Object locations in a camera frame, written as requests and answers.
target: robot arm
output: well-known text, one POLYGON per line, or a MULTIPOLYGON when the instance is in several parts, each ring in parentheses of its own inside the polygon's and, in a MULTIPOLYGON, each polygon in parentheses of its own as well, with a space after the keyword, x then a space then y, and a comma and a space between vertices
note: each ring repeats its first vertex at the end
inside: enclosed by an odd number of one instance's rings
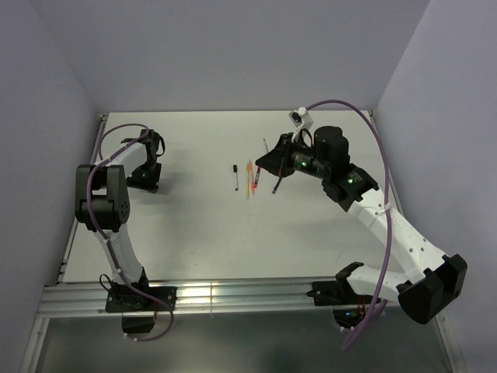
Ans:
MULTIPOLYGON (((387 272, 380 298, 399 303, 416 322, 427 323, 459 296, 466 262, 459 255, 449 257, 423 238, 397 209, 383 205, 384 193, 377 182, 350 163, 349 142, 340 128, 318 128, 308 146, 302 136, 302 131, 307 132, 312 125, 308 112, 300 108, 290 113, 290 118, 297 126, 295 133, 282 134, 276 147, 255 164, 280 181, 295 171, 321 179, 326 195, 383 244, 388 229, 384 212, 389 209, 393 228, 391 253, 404 273, 387 272)), ((352 263, 336 275, 334 284, 327 284, 326 295, 323 291, 311 291, 308 295, 315 298, 316 305, 347 304, 354 295, 372 295, 379 278, 379 270, 352 263)))
MULTIPOLYGON (((127 231, 127 220, 130 215, 130 198, 127 188, 155 192, 161 164, 157 162, 159 143, 165 151, 162 137, 153 130, 146 129, 137 139, 125 139, 124 145, 114 155, 111 162, 101 162, 96 165, 82 165, 76 173, 76 207, 75 214, 79 222, 85 223, 86 228, 93 231, 106 254, 112 269, 110 288, 106 288, 109 297, 106 312, 136 312, 136 311, 168 311, 174 309, 176 288, 170 286, 149 287, 144 268, 134 255, 133 246, 127 231), (91 191, 87 190, 90 173, 93 175, 91 191), (93 193, 105 187, 105 193, 93 193), (89 202, 95 219, 94 226, 89 213, 89 202)), ((122 328, 126 334, 149 333, 155 324, 154 317, 123 316, 122 328)), ((135 340, 154 340, 169 330, 149 338, 134 338, 135 340)))

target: cable tie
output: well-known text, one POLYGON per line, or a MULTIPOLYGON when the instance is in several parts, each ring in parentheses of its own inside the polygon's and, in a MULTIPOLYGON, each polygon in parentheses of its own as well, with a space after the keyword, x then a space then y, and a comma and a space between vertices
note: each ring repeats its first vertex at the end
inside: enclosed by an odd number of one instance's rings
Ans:
POLYGON ((375 221, 376 221, 376 220, 377 220, 377 219, 378 219, 381 215, 383 215, 385 212, 387 212, 387 211, 389 211, 389 210, 391 209, 390 202, 389 202, 389 203, 387 203, 387 204, 385 204, 385 206, 384 206, 384 207, 385 207, 385 209, 380 210, 380 211, 376 211, 376 212, 374 213, 374 217, 373 217, 373 219, 371 219, 370 224, 368 224, 368 225, 367 225, 367 228, 368 228, 368 229, 370 229, 371 225, 373 225, 373 224, 374 224, 374 222, 375 222, 375 221))
POLYGON ((377 216, 381 216, 382 214, 384 214, 385 212, 387 212, 388 210, 390 210, 390 208, 391 208, 391 205, 390 205, 390 202, 388 202, 387 204, 385 204, 385 209, 381 210, 380 212, 378 212, 377 216))
POLYGON ((292 135, 292 142, 295 142, 295 139, 298 138, 299 133, 302 132, 302 128, 304 128, 304 122, 295 129, 294 134, 292 135))

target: metal extrusion rail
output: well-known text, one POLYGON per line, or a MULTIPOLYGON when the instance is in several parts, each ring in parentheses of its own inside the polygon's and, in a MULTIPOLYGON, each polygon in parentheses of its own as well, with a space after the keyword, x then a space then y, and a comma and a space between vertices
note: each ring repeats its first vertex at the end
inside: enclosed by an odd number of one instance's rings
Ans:
MULTIPOLYGON (((151 286, 178 288, 175 314, 298 311, 315 309, 306 293, 313 281, 333 277, 236 281, 166 281, 151 286)), ((37 318, 147 315, 151 312, 106 313, 106 291, 98 284, 58 284, 46 288, 37 318)))

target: marker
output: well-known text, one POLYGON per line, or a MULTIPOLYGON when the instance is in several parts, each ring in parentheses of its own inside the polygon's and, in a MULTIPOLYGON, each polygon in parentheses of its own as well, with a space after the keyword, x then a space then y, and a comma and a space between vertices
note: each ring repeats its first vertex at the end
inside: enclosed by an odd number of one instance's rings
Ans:
POLYGON ((257 172, 255 173, 255 187, 257 187, 257 184, 259 183, 259 176, 261 176, 261 166, 257 167, 257 172))
POLYGON ((252 168, 252 160, 248 160, 248 170, 250 171, 250 188, 252 189, 252 196, 255 196, 255 182, 254 182, 254 169, 252 168))
POLYGON ((235 190, 238 190, 238 167, 236 165, 233 165, 233 172, 236 175, 236 187, 235 187, 235 190))
MULTIPOLYGON (((264 148, 266 149, 266 154, 269 153, 269 149, 267 148, 267 143, 266 139, 263 138, 264 140, 264 148)), ((259 177, 261 176, 261 166, 257 167, 257 173, 255 173, 255 187, 259 184, 259 177)))

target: black bracket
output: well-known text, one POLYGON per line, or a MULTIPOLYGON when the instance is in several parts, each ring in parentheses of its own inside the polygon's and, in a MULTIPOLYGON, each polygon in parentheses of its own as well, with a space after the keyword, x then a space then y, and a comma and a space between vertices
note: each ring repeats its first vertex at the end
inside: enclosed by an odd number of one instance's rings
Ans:
MULTIPOLYGON (((133 138, 125 138, 121 144, 132 141, 133 138)), ((164 138, 154 130, 148 130, 148 135, 140 140, 140 143, 145 145, 147 152, 147 161, 135 169, 131 176, 126 178, 127 185, 130 188, 142 189, 151 193, 155 193, 158 189, 158 181, 161 175, 162 165, 157 162, 157 158, 164 155, 165 143, 164 138), (159 146, 162 146, 163 152, 158 155, 159 146)))
POLYGON ((368 190, 378 190, 378 183, 369 173, 357 167, 353 163, 345 166, 346 173, 338 173, 338 176, 325 172, 325 178, 321 184, 326 195, 340 205, 344 211, 348 211, 355 200, 362 200, 361 197, 368 190))
POLYGON ((466 277, 467 263, 458 254, 448 257, 436 270, 425 270, 425 278, 416 284, 409 281, 397 286, 398 302, 414 321, 426 324, 459 297, 466 277))
MULTIPOLYGON (((147 289, 147 294, 152 297, 156 297, 161 301, 165 302, 172 309, 176 306, 176 291, 177 288, 174 286, 157 286, 149 287, 147 289)), ((124 301, 119 296, 113 297, 111 294, 107 295, 106 312, 108 313, 123 313, 123 312, 162 312, 168 311, 166 307, 160 303, 155 304, 154 302, 140 303, 140 305, 134 306, 130 305, 129 302, 124 301)))
POLYGON ((154 316, 123 316, 121 319, 121 328, 126 334, 150 333, 154 325, 154 316))
POLYGON ((370 303, 373 297, 369 295, 357 295, 353 292, 347 277, 363 263, 354 262, 337 273, 335 280, 315 281, 312 290, 307 293, 308 297, 314 299, 315 306, 323 305, 357 305, 362 299, 370 303))
MULTIPOLYGON (((76 170, 75 214, 80 223, 96 232, 90 219, 86 184, 94 165, 81 165, 76 170)), ((97 170, 92 181, 92 190, 106 187, 105 195, 92 194, 92 206, 95 218, 102 229, 118 232, 122 224, 130 217, 130 198, 126 188, 126 175, 123 166, 108 166, 97 170)))

